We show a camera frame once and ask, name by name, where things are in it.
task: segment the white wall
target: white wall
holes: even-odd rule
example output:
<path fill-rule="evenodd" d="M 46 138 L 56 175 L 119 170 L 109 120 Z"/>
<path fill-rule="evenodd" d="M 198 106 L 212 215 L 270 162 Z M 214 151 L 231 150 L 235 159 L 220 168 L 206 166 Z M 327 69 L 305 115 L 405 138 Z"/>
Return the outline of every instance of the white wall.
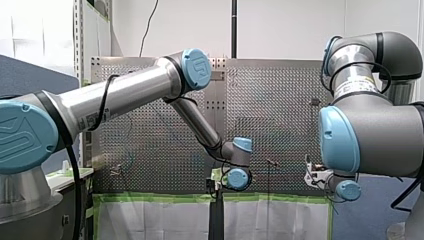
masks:
<path fill-rule="evenodd" d="M 155 0 L 112 2 L 112 54 L 138 56 Z M 160 0 L 143 56 L 200 48 L 211 56 L 230 53 L 230 0 Z"/>
<path fill-rule="evenodd" d="M 240 0 L 239 58 L 322 59 L 334 35 L 344 33 L 340 0 Z"/>
<path fill-rule="evenodd" d="M 137 56 L 155 0 L 112 2 L 112 54 Z M 329 37 L 344 32 L 344 1 L 239 1 L 240 58 L 320 59 Z M 231 55 L 231 0 L 160 0 L 143 56 L 198 47 Z"/>

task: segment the green tape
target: green tape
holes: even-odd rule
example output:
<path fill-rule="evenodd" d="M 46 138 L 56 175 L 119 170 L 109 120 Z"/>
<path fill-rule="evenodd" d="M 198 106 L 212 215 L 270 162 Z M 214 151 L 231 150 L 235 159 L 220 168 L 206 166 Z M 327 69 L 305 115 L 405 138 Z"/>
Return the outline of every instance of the green tape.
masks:
<path fill-rule="evenodd" d="M 85 218 L 90 218 L 94 215 L 94 208 L 91 207 L 85 210 Z"/>
<path fill-rule="evenodd" d="M 94 201 L 105 202 L 157 202 L 157 203 L 204 203 L 213 201 L 207 194 L 188 194 L 188 195 L 168 195 L 155 193 L 112 193 L 95 194 Z M 224 193 L 225 202 L 252 202 L 259 200 L 327 204 L 328 200 L 324 197 L 296 196 L 288 194 L 264 194 L 264 193 Z"/>

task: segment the perforated metal panel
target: perforated metal panel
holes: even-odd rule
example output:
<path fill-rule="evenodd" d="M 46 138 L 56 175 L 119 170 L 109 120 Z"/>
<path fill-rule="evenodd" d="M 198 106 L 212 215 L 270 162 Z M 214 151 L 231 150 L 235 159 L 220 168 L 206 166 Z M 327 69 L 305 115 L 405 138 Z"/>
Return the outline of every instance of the perforated metal panel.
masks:
<path fill-rule="evenodd" d="M 303 180 L 305 154 L 320 161 L 317 119 L 327 93 L 319 71 L 318 61 L 227 61 L 226 138 L 253 139 L 249 191 L 320 194 Z M 313 106 L 312 99 L 321 104 Z"/>
<path fill-rule="evenodd" d="M 153 65 L 153 58 L 94 58 L 93 80 Z M 202 91 L 188 94 L 203 111 Z M 105 123 L 93 134 L 95 191 L 203 193 L 203 150 L 188 126 L 162 100 Z"/>
<path fill-rule="evenodd" d="M 154 61 L 94 58 L 92 80 L 104 81 Z M 317 117 L 327 97 L 318 78 L 320 62 L 214 61 L 214 70 L 223 77 L 215 75 L 205 92 L 190 96 L 223 139 L 253 139 L 255 181 L 248 191 L 321 195 L 303 181 L 305 154 L 320 160 Z M 313 106 L 312 99 L 321 103 Z M 204 162 L 194 134 L 162 100 L 104 124 L 86 140 L 86 149 L 98 169 L 96 192 L 204 193 L 205 172 L 208 175 L 212 165 Z M 280 166 L 270 167 L 267 160 Z"/>

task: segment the robotic arm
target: robotic arm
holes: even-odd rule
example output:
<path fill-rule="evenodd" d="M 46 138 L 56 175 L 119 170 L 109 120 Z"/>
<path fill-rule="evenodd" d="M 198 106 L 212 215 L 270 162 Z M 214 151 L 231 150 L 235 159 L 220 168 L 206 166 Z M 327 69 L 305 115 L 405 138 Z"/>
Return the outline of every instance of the robotic arm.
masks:
<path fill-rule="evenodd" d="M 408 192 L 422 182 L 424 107 L 405 105 L 411 100 L 414 80 L 421 77 L 422 64 L 416 45 L 398 33 L 330 41 L 323 72 L 331 77 L 328 90 L 334 100 L 319 116 L 325 168 L 307 164 L 309 185 L 322 187 L 324 182 L 339 198 L 353 201 L 360 196 L 354 181 L 357 173 L 417 178 Z M 383 80 L 381 92 L 375 72 Z M 424 235 L 423 201 L 422 194 L 407 221 L 408 240 Z"/>
<path fill-rule="evenodd" d="M 79 133 L 159 98 L 171 104 L 212 157 L 233 166 L 228 185 L 246 187 L 251 140 L 236 138 L 222 143 L 196 104 L 183 97 L 209 84 L 211 67 L 200 50 L 162 57 L 150 68 L 113 77 L 60 95 L 42 91 L 0 100 L 0 229 L 14 228 L 10 224 L 32 219 L 61 201 L 59 194 L 52 196 L 40 167 L 51 154 L 65 147 L 69 150 Z M 77 196 L 77 216 L 80 198 Z M 75 229 L 74 239 L 78 239 L 79 223 Z M 37 239 L 56 239 L 51 235 Z M 26 238 L 14 235 L 12 239 Z"/>

